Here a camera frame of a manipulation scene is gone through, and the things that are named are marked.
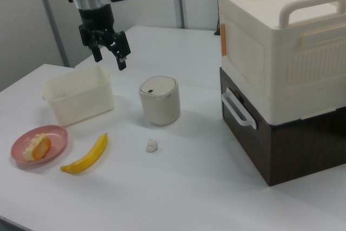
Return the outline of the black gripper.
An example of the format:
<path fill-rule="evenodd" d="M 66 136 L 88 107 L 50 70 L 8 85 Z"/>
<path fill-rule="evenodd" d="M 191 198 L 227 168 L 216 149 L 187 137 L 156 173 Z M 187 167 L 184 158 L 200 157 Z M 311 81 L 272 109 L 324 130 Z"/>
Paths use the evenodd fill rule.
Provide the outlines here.
<path fill-rule="evenodd" d="M 79 26 L 82 43 L 92 51 L 95 62 L 103 59 L 98 45 L 109 45 L 108 50 L 116 57 L 118 69 L 124 70 L 131 50 L 125 32 L 114 32 L 111 5 L 106 4 L 91 10 L 79 9 L 79 14 L 82 19 L 82 24 Z"/>

